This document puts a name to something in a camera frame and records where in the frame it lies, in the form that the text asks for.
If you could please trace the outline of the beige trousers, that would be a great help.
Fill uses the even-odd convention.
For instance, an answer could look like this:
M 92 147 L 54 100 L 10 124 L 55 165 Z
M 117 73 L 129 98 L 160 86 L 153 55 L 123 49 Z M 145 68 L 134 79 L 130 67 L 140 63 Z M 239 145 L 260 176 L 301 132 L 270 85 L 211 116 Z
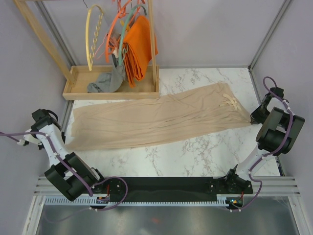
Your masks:
M 67 146 L 80 151 L 160 145 L 250 124 L 226 83 L 157 99 L 84 106 L 73 114 Z

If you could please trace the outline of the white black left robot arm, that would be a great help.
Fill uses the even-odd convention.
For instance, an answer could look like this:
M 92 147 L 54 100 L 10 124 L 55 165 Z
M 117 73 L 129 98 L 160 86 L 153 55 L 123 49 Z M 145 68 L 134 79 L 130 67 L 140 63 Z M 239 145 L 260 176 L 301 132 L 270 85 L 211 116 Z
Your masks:
M 104 192 L 107 181 L 100 177 L 97 169 L 90 168 L 67 149 L 57 115 L 51 110 L 38 109 L 32 117 L 35 123 L 31 126 L 31 135 L 40 141 L 48 155 L 50 168 L 45 177 L 50 183 L 70 201 L 84 193 L 93 196 L 92 190 Z

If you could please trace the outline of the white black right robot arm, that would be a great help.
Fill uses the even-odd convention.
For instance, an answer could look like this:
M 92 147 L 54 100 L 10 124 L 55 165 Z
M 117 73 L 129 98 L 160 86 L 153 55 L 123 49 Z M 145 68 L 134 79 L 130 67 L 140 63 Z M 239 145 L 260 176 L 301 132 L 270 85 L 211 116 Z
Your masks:
M 251 177 L 274 157 L 287 154 L 305 123 L 304 118 L 290 110 L 289 102 L 284 99 L 284 90 L 279 87 L 270 88 L 250 118 L 252 124 L 262 124 L 256 137 L 257 145 L 222 180 L 229 193 L 253 193 Z

